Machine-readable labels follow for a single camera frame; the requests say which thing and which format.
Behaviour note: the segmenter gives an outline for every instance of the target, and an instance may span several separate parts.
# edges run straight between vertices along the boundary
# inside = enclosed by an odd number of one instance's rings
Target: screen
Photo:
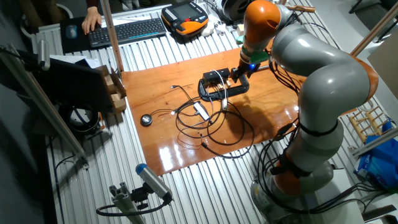
[[[173,10],[177,14],[176,16],[181,19],[199,16],[199,13],[194,8],[189,6],[188,4],[179,6],[179,7],[175,7],[175,8],[173,8]]]

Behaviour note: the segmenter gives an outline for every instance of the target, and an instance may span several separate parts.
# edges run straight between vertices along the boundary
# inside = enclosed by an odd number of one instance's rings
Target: blue plastic bag
[[[392,128],[391,122],[382,130]],[[380,136],[368,136],[366,144]],[[390,192],[398,192],[398,142],[391,139],[363,154],[355,165],[354,173],[366,180],[378,183]]]

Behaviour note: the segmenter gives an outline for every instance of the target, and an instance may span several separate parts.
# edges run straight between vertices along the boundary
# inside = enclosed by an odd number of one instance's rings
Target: white cable
[[[362,106],[359,107],[360,110],[365,111],[365,112],[370,112],[373,109],[373,102],[372,102],[372,100],[369,100],[368,103],[371,106],[370,109],[366,109],[365,105],[363,104]]]
[[[211,69],[210,71],[217,73],[217,75],[220,77],[221,82],[222,82],[222,84],[224,86],[225,98],[221,100],[221,105],[222,105],[223,110],[226,111],[228,109],[228,97],[227,97],[226,87],[225,87],[225,84],[224,84],[223,77],[214,69]]]

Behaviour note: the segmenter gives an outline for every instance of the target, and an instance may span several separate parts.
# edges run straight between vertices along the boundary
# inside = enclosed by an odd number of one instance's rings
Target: hand
[[[85,35],[87,35],[88,33],[90,33],[90,30],[94,31],[96,23],[101,25],[101,22],[102,22],[102,18],[101,18],[101,15],[98,13],[97,7],[95,7],[95,6],[89,7],[87,9],[86,19],[81,24],[81,28],[83,28]]]

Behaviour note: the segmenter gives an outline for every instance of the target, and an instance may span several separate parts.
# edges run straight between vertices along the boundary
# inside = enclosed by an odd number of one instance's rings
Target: blue cap
[[[139,175],[147,166],[147,164],[138,164],[136,167],[136,173]]]

